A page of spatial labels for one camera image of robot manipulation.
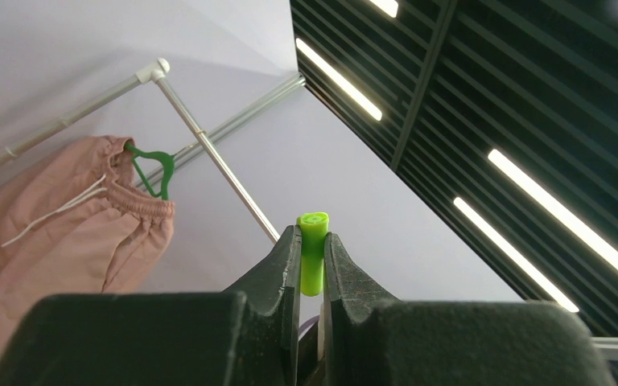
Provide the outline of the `green marker cap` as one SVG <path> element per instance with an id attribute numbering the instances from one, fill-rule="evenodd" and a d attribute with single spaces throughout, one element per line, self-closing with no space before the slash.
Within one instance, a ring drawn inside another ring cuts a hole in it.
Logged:
<path id="1" fill-rule="evenodd" d="M 329 220 L 325 212 L 305 213 L 296 220 L 302 233 L 300 290 L 308 297 L 317 296 L 323 290 L 324 243 Z"/>

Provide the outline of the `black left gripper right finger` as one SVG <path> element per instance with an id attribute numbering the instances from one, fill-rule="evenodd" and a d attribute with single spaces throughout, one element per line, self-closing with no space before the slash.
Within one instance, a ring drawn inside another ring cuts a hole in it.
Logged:
<path id="1" fill-rule="evenodd" d="M 328 385 L 611 385 L 590 331 L 551 302 L 407 302 L 325 240 Z"/>

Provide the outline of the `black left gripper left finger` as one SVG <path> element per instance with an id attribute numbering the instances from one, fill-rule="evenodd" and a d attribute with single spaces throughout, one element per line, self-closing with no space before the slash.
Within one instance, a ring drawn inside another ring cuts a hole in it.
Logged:
<path id="1" fill-rule="evenodd" d="M 58 294 L 0 358 L 0 385 L 293 385 L 302 235 L 220 292 Z"/>

